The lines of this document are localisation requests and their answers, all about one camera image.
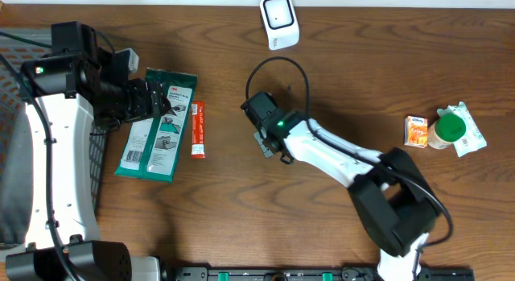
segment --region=green cap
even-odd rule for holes
[[[449,113],[443,115],[435,123],[435,132],[442,139],[447,142],[453,143],[465,135],[467,126],[465,121],[458,115]]]

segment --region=black bracket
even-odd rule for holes
[[[286,165],[290,165],[293,163],[295,159],[289,155],[285,155],[284,153],[281,155],[281,162],[286,164]]]
[[[382,155],[381,164],[414,176],[418,184],[434,196],[411,157],[403,150],[394,148]],[[399,185],[400,190],[386,198],[381,190],[383,184]],[[440,214],[421,192],[377,167],[366,175],[356,176],[348,193],[367,234],[392,256],[405,256],[422,233],[432,230]]]

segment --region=white plastic casing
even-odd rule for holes
[[[36,101],[51,123],[52,195],[54,216],[59,222],[57,234],[67,245],[70,237],[81,235],[84,241],[100,240],[100,230],[91,201],[89,175],[89,133],[93,108],[81,95],[66,99],[63,94],[38,97]],[[46,145],[43,125],[33,105],[26,110],[31,125],[34,192],[29,230],[25,245],[35,243],[37,249],[54,246],[47,229]]]
[[[299,42],[299,22],[291,0],[261,0],[259,7],[270,50],[291,47]]]
[[[139,56],[136,54],[136,52],[132,48],[126,48],[121,51],[118,51],[116,53],[122,53],[129,51],[129,65],[127,68],[129,69],[129,74],[135,74],[138,71],[138,64],[139,64]]]
[[[411,244],[410,252],[406,256],[391,256],[381,250],[381,261],[377,266],[377,273],[385,281],[412,281],[413,265],[417,255],[417,248],[429,238],[428,233],[423,233]],[[420,273],[420,264],[417,264],[417,275]]]
[[[159,281],[161,270],[159,260],[156,257],[130,256],[133,281]]]
[[[344,140],[322,128],[317,121],[310,119],[311,127],[326,140],[331,141],[347,151],[358,154],[374,163],[378,163],[381,152],[365,149]],[[351,156],[345,155],[327,144],[315,138],[307,128],[306,121],[301,121],[290,130],[290,134],[284,140],[288,151],[298,161],[309,163],[325,172],[343,186],[348,188],[358,174],[366,174],[372,166],[356,161]]]

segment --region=green connector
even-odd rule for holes
[[[322,281],[332,281],[332,273],[323,273]]]
[[[218,273],[218,281],[229,281],[229,273]]]

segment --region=green wipes package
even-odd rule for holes
[[[162,117],[133,123],[117,176],[173,180],[197,78],[185,73],[146,70],[145,80],[161,84],[171,110]]]

